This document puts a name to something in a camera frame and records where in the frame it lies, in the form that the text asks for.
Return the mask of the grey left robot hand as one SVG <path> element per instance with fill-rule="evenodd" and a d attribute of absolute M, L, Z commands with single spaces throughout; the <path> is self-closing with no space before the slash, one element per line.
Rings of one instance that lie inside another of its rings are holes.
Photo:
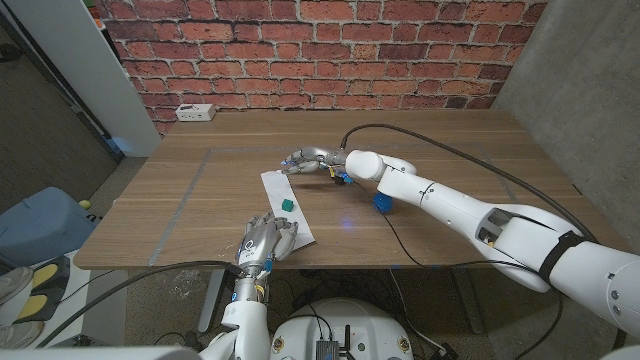
<path fill-rule="evenodd" d="M 252 217 L 245 226 L 236 256 L 246 277 L 266 276 L 273 261 L 282 261 L 294 248 L 298 223 L 276 217 L 272 211 Z"/>

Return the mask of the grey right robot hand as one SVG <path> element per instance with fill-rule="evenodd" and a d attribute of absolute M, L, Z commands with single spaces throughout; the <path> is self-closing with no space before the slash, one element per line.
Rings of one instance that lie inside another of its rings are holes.
<path fill-rule="evenodd" d="M 343 166 L 348 153 L 345 150 L 329 150 L 315 146 L 303 147 L 288 155 L 282 165 L 283 174 L 306 174 L 332 166 Z"/>

